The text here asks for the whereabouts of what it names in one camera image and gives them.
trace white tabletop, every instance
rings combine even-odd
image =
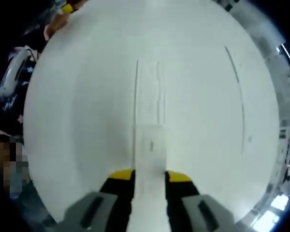
[[[24,136],[56,221],[111,172],[142,166],[134,126],[158,134],[162,169],[190,176],[235,221],[264,194],[278,145],[275,91],[257,47],[220,6],[92,0],[49,41],[29,85]]]

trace wall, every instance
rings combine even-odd
[[[290,127],[290,66],[286,58],[278,54],[269,57],[266,65],[275,87],[281,127]]]
[[[236,3],[230,14],[250,34],[264,58],[275,53],[276,47],[286,42],[271,20],[246,0]]]

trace person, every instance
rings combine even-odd
[[[72,6],[71,10],[74,12],[79,10],[85,2],[86,0],[68,0],[67,4]],[[28,51],[28,57],[36,62],[38,60],[38,54],[43,51],[47,42],[54,36],[54,34],[68,23],[69,17],[69,12],[65,13],[62,10],[59,10],[53,20],[45,27],[37,28],[18,38],[15,42],[16,48],[14,48],[14,50],[26,48]],[[8,97],[0,98],[0,134],[22,137],[23,114],[29,81],[30,78],[25,81],[18,80],[14,92]]]
[[[71,2],[73,10],[80,9],[85,2]],[[14,39],[13,47],[29,48],[31,50],[29,55],[37,59],[37,54],[41,53],[54,34],[68,23],[69,17],[70,14],[57,13],[45,27]],[[10,51],[2,56],[5,62],[8,61],[9,54]],[[4,72],[5,69],[1,69],[1,78]],[[17,137],[22,134],[22,116],[27,88],[28,83],[25,85],[20,83],[16,88],[16,93],[6,98],[5,102],[0,102],[0,187],[4,192],[4,198],[8,197],[13,202],[13,204],[8,204],[9,207],[12,207],[13,212],[25,220],[22,224],[22,231],[52,231],[51,227],[56,222],[49,215],[34,187],[29,175],[28,161],[23,154],[23,140]],[[11,102],[13,107],[4,112],[2,107]]]

